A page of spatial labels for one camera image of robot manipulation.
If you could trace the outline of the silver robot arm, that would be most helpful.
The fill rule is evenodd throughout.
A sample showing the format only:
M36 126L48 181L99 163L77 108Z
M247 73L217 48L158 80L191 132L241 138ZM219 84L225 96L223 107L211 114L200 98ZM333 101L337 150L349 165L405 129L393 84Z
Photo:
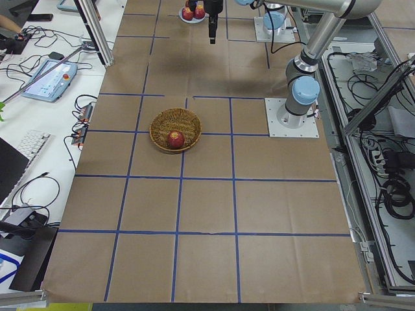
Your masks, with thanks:
M320 93L320 85L313 74L328 45L345 20L368 16L381 4L381 0L286 0L276 3L325 12L301 53L286 68L289 94L284 106L279 108L277 118L281 125L297 129L303 126L309 108Z
M263 6L265 15L263 16L263 28L266 31L278 30L285 26L287 18L287 7L266 1L235 1L238 5L249 6L252 10ZM205 4L198 4L198 1L186 1L185 6L180 11L180 18L185 23L200 23L210 13L206 13Z

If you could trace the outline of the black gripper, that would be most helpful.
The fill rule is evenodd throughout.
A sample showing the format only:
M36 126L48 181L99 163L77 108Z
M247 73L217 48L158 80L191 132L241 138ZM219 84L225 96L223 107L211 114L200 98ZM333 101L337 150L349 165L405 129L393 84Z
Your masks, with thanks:
M194 12L197 6L197 0L188 0L188 7L190 11Z
M223 11L223 0L204 0L204 10L209 14L209 43L214 45L217 37L218 15Z

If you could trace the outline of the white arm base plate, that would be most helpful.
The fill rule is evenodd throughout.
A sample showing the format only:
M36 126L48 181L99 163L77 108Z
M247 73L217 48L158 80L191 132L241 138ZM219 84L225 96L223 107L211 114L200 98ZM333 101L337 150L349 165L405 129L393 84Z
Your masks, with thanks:
M265 98L268 134L272 138L319 138L316 118L309 108L303 116L291 115L285 98Z

